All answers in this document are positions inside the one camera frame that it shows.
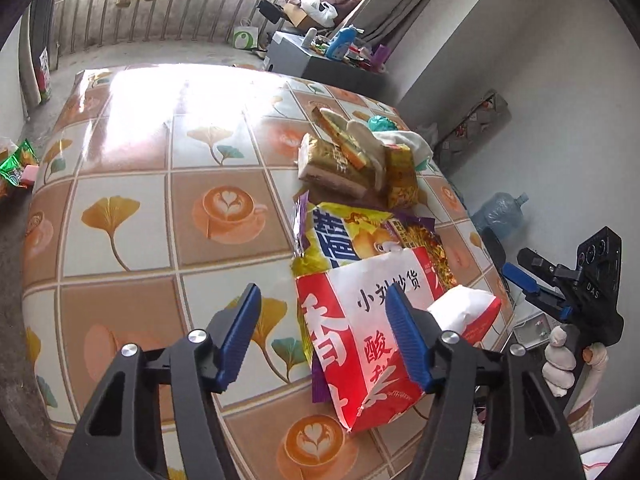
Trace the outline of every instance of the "plastic water bottle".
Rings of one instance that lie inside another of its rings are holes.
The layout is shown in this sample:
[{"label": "plastic water bottle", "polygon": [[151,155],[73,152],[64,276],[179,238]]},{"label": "plastic water bottle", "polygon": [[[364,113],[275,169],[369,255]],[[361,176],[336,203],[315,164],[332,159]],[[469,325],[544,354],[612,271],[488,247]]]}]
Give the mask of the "plastic water bottle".
[{"label": "plastic water bottle", "polygon": [[479,233],[485,227],[490,227],[500,240],[504,240],[523,224],[524,217],[520,208],[527,200],[529,197],[526,193],[517,198],[509,193],[496,193],[472,215],[471,221]]},{"label": "plastic water bottle", "polygon": [[341,28],[340,32],[334,36],[329,44],[329,48],[324,53],[329,59],[336,61],[342,61],[342,58],[347,53],[351,43],[356,39],[358,35],[358,29],[353,25],[349,27]]}]

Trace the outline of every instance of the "white bag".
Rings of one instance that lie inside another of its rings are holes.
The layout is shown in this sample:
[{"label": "white bag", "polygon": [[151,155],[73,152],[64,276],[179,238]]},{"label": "white bag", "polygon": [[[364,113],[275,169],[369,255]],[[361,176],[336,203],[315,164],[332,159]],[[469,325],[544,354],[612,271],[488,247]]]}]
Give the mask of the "white bag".
[{"label": "white bag", "polygon": [[248,50],[258,46],[258,27],[252,27],[251,22],[243,18],[239,27],[234,27],[234,36],[231,41],[233,48]]},{"label": "white bag", "polygon": [[324,3],[321,7],[320,0],[300,0],[300,7],[312,20],[315,20],[325,28],[334,27],[334,18],[338,11],[331,4]]}]

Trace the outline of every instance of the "blue gripper pad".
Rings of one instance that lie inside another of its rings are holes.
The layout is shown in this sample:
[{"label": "blue gripper pad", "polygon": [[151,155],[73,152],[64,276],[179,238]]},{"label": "blue gripper pad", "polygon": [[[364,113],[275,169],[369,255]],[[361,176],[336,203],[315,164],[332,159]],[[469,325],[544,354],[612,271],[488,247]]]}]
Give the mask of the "blue gripper pad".
[{"label": "blue gripper pad", "polygon": [[433,386],[433,378],[429,370],[430,350],[409,309],[414,310],[399,285],[390,286],[386,291],[386,316],[394,331],[409,377],[421,389],[428,392]]},{"label": "blue gripper pad", "polygon": [[538,282],[524,270],[513,264],[504,264],[502,266],[502,275],[524,290],[525,294],[536,294],[540,292]]},{"label": "blue gripper pad", "polygon": [[216,356],[218,373],[216,385],[224,392],[240,373],[246,350],[260,317],[262,295],[257,285],[250,283],[233,308],[219,311],[211,320],[208,330],[220,352]]}]

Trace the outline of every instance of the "concrete floor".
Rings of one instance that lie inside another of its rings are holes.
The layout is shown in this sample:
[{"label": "concrete floor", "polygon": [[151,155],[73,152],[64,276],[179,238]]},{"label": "concrete floor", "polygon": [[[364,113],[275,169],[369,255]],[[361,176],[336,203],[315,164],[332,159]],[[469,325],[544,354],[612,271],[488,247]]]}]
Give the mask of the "concrete floor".
[{"label": "concrete floor", "polygon": [[[29,139],[36,154],[42,156],[76,73],[88,68],[142,62],[250,64],[256,68],[262,63],[253,54],[226,44],[190,40],[121,43],[64,56],[60,58],[58,70],[51,73],[50,100],[31,113],[22,131],[23,137]],[[49,425],[33,369],[26,359],[20,269],[31,195],[21,191],[0,205],[0,410],[34,464],[52,479],[60,466],[64,447],[60,436]]]}]

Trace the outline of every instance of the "balcony railing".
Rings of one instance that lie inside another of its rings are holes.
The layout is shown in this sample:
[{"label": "balcony railing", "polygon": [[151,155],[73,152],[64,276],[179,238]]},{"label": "balcony railing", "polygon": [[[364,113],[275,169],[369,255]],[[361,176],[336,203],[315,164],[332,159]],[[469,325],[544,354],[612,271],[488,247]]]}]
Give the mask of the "balcony railing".
[{"label": "balcony railing", "polygon": [[[190,38],[229,41],[241,20],[250,20],[260,35],[278,26],[257,12],[259,0],[132,0],[116,7],[116,0],[56,0],[54,49],[64,54],[120,41]],[[282,4],[283,0],[271,0]]]}]

